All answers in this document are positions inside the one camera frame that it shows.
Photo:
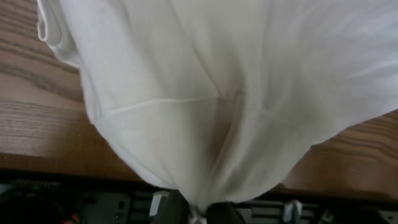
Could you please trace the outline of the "white Puma t-shirt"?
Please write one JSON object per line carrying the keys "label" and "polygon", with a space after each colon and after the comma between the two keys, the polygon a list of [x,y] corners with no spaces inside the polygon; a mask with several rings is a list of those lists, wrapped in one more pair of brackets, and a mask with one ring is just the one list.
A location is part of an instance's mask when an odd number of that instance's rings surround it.
{"label": "white Puma t-shirt", "polygon": [[90,122],[187,223],[279,184],[316,144],[397,109],[397,2],[39,0]]}

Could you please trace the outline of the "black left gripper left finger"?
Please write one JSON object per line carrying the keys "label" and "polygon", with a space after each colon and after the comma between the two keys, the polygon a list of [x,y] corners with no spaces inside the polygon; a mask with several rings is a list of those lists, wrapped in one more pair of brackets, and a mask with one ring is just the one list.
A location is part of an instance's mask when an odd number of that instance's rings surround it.
{"label": "black left gripper left finger", "polygon": [[172,190],[150,224],[188,224],[190,206],[178,190]]}

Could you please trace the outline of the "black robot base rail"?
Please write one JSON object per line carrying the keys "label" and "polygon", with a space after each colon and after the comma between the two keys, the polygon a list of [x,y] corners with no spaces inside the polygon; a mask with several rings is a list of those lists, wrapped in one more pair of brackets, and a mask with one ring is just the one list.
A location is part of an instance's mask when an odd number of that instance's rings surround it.
{"label": "black robot base rail", "polygon": [[[150,223],[168,191],[143,182],[1,170],[1,223]],[[397,223],[397,204],[266,193],[233,207],[246,223]]]}

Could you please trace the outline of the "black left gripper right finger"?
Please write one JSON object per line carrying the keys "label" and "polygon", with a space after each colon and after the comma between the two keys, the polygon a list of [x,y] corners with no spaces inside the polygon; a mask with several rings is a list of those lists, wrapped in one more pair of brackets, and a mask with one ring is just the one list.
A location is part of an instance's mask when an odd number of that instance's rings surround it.
{"label": "black left gripper right finger", "polygon": [[230,202],[215,203],[206,213],[207,224],[245,224]]}

